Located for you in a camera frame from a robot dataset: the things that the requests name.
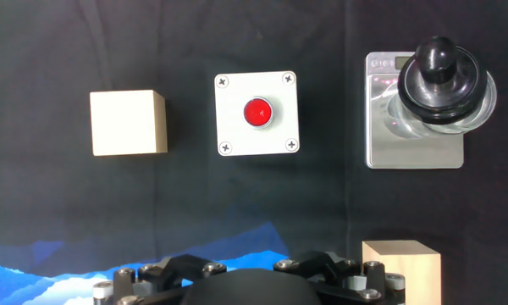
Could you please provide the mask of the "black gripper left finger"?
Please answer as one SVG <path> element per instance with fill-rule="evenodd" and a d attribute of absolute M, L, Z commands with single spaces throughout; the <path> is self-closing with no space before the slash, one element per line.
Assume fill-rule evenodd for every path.
<path fill-rule="evenodd" d="M 116 270 L 111 280 L 92 287 L 92 300 L 94 305 L 180 305 L 192 287 L 184 286 L 184 280 L 195 282 L 226 271 L 223 263 L 190 254 L 166 257 L 138 269 Z"/>

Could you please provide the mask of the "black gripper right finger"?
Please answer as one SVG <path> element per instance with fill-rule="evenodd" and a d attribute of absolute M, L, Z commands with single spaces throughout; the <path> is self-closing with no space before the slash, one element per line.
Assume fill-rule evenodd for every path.
<path fill-rule="evenodd" d="M 405 276 L 388 273 L 379 261 L 363 263 L 334 252 L 310 251 L 279 260 L 273 270 L 306 280 L 322 305 L 406 304 Z"/>

